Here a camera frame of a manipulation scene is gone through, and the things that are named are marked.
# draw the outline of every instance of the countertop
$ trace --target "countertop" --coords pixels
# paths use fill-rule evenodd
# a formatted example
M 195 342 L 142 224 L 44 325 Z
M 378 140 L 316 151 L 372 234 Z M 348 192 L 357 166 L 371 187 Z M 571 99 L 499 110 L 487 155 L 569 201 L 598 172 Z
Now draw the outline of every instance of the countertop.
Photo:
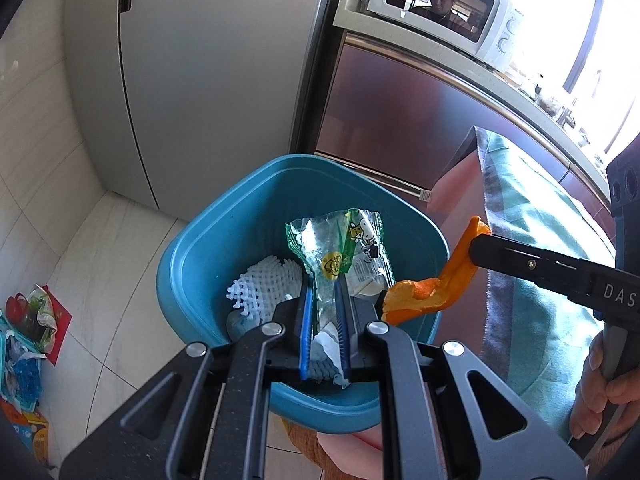
M 427 62 L 463 79 L 477 92 L 493 98 L 528 123 L 540 135 L 538 140 L 550 145 L 567 169 L 573 171 L 609 206 L 609 185 L 602 174 L 566 132 L 533 101 L 467 56 L 408 28 L 387 22 L 373 14 L 359 12 L 360 5 L 360 0 L 340 0 L 334 25 L 417 54 Z

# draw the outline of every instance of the microwave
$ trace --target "microwave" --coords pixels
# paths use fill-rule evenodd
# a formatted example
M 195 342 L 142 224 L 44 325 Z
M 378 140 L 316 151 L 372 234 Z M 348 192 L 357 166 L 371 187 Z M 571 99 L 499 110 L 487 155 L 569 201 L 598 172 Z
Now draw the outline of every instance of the microwave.
M 367 10 L 437 38 L 504 72 L 523 15 L 511 0 L 369 0 Z

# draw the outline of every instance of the blue trash can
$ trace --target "blue trash can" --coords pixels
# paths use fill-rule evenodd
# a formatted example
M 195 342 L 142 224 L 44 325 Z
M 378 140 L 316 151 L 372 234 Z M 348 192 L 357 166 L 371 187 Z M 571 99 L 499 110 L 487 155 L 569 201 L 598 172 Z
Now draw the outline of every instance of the blue trash can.
M 436 276 L 449 257 L 439 229 L 396 195 L 347 168 L 312 155 L 286 155 L 265 164 L 207 207 L 166 248 L 158 268 L 160 307 L 185 342 L 228 344 L 231 311 L 226 288 L 247 267 L 275 254 L 296 259 L 284 225 L 296 218 L 360 208 L 379 211 L 384 245 L 397 280 Z M 440 313 L 402 328 L 432 342 Z M 298 391 L 271 387 L 271 411 L 323 433 L 354 433 L 380 421 L 378 385 L 330 383 Z

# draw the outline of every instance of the red lid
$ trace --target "red lid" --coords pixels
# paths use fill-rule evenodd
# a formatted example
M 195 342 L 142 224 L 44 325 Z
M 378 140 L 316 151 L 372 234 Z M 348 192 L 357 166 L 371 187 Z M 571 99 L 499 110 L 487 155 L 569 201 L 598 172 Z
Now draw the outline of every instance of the red lid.
M 12 325 L 16 325 L 22 321 L 25 314 L 27 313 L 27 300 L 23 295 L 18 294 L 15 298 L 10 297 L 6 300 L 6 308 L 4 310 L 4 314 Z

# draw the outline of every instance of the plastic basket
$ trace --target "plastic basket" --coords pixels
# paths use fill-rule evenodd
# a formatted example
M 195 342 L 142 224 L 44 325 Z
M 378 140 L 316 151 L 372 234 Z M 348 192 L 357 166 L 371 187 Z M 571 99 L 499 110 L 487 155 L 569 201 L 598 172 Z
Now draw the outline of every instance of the plastic basket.
M 397 280 L 436 276 L 449 256 L 439 229 L 383 187 L 312 155 L 267 163 L 229 189 L 166 248 L 158 268 L 158 299 L 169 325 L 185 342 L 229 343 L 226 288 L 270 254 L 295 258 L 284 225 L 295 218 L 360 208 L 379 211 L 384 245 Z M 402 325 L 414 340 L 432 342 L 440 313 Z M 323 433 L 353 433 L 380 421 L 378 385 L 271 387 L 273 412 Z

